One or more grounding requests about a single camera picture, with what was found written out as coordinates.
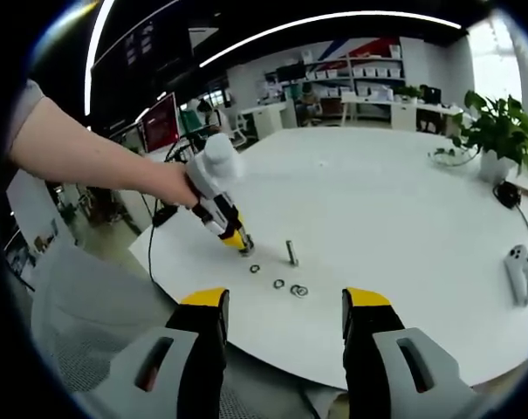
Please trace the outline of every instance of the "potted plant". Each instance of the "potted plant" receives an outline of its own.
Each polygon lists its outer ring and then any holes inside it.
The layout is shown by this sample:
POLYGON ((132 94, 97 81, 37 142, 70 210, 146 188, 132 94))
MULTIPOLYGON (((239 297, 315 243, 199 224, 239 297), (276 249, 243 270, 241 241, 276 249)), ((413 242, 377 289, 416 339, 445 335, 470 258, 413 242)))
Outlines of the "potted plant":
POLYGON ((394 89, 394 94, 397 95, 403 103, 416 103, 417 98, 421 97, 421 89, 415 86, 397 86, 394 89))
POLYGON ((528 115, 522 104, 511 96, 507 100, 491 100, 471 90, 465 94, 464 104, 477 112, 477 118, 466 127, 463 113, 454 115, 452 120, 459 128, 458 135, 449 137, 454 148, 438 148, 434 155, 474 151, 464 164, 481 153, 479 176, 495 185, 506 178, 513 163, 518 165, 518 174, 524 168, 528 171, 528 115))

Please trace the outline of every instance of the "gray shirt sleeve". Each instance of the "gray shirt sleeve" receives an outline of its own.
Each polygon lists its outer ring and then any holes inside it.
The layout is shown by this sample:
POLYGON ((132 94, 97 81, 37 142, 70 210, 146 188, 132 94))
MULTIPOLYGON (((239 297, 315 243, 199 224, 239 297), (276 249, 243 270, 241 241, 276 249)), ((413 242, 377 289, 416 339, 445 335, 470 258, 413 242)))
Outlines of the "gray shirt sleeve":
POLYGON ((27 80, 25 89, 19 95, 11 115, 10 128, 5 147, 6 154, 10 152, 11 145, 16 139, 17 134, 19 134, 19 130, 25 123, 25 120, 27 120, 27 117, 43 97, 43 92, 40 90, 38 84, 32 80, 27 80))

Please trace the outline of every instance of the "white controller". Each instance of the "white controller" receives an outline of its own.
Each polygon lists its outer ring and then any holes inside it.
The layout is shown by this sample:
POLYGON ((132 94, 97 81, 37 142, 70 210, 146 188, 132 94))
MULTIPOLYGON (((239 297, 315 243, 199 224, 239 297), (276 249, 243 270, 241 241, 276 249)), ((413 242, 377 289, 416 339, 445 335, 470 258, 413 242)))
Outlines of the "white controller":
POLYGON ((528 250, 522 244, 514 246, 504 260, 511 289, 518 306, 528 306, 528 250))

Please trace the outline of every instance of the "round table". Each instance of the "round table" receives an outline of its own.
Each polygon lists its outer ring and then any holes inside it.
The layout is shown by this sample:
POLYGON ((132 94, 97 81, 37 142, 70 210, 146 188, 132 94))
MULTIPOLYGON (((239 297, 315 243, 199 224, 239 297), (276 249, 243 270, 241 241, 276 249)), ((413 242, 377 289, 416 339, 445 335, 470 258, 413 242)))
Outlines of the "round table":
MULTIPOLYGON (((185 209, 154 233, 155 281, 173 299, 230 290, 229 342, 286 372, 346 388, 341 290, 387 297, 475 385, 528 358, 528 307, 513 305, 504 255, 528 245, 521 216, 476 179, 440 168, 432 134, 373 128, 283 130, 246 150, 230 190, 256 249, 239 256, 185 209), (299 267, 288 263, 292 240, 299 267), (250 266, 259 264, 257 273, 250 266), (285 287, 275 289, 276 279, 285 287), (308 288, 298 298, 292 285, 308 288)), ((150 229, 130 250, 147 269, 150 229)))

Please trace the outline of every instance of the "red monitor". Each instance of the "red monitor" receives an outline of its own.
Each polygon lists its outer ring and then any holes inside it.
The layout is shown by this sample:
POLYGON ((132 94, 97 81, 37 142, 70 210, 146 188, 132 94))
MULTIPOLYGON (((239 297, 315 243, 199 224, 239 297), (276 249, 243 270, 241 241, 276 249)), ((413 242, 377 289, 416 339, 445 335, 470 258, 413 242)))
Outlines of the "red monitor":
POLYGON ((149 109, 141 117, 141 125, 145 133, 145 150, 147 153, 177 142, 180 134, 175 94, 169 94, 149 109))

